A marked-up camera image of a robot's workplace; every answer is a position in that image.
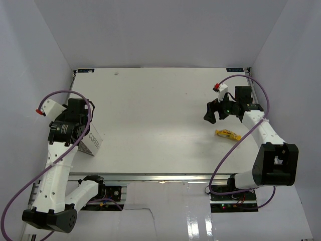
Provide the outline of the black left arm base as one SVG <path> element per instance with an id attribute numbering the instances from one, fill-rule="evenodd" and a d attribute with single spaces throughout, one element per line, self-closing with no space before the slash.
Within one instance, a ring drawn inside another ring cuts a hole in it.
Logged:
<path id="1" fill-rule="evenodd" d="M 106 186 L 102 185 L 99 189 L 100 196 L 106 202 L 106 199 L 112 199 L 113 201 L 119 202 L 121 200 L 122 187 L 121 186 Z"/>

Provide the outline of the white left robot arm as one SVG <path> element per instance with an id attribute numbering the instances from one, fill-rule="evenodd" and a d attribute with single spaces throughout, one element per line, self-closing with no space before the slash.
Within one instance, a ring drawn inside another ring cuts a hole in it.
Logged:
<path id="1" fill-rule="evenodd" d="M 75 146 L 68 154 L 65 152 L 82 134 L 88 134 L 85 129 L 88 122 L 85 100 L 71 98 L 66 106 L 47 100 L 43 110 L 52 119 L 46 162 L 49 170 L 43 175 L 32 207 L 24 210 L 22 220 L 38 229 L 70 233 L 78 212 L 88 201 L 103 199 L 106 188 L 102 177 L 92 175 L 79 180 L 78 187 L 69 195 L 65 194 L 78 147 Z"/>

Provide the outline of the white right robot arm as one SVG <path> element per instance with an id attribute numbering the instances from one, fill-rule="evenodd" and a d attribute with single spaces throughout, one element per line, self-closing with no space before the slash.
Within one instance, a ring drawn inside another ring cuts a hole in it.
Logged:
<path id="1" fill-rule="evenodd" d="M 288 144 L 272 128 L 265 118 L 261 105 L 253 103 L 249 86 L 237 86 L 235 96 L 230 100 L 226 84 L 216 84 L 214 91 L 218 98 L 207 103 L 204 120 L 215 124 L 215 113 L 223 120 L 236 116 L 251 132 L 259 151 L 251 170 L 233 174 L 228 179 L 227 196 L 240 199 L 245 189 L 260 186 L 291 186 L 295 182 L 299 150 L 295 144 Z"/>

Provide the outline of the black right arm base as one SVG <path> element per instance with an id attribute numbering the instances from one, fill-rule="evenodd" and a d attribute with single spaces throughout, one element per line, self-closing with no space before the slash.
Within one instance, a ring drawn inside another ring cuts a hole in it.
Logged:
<path id="1" fill-rule="evenodd" d="M 255 191 L 231 195 L 214 195 L 206 186 L 204 192 L 210 196 L 211 213 L 258 212 Z"/>

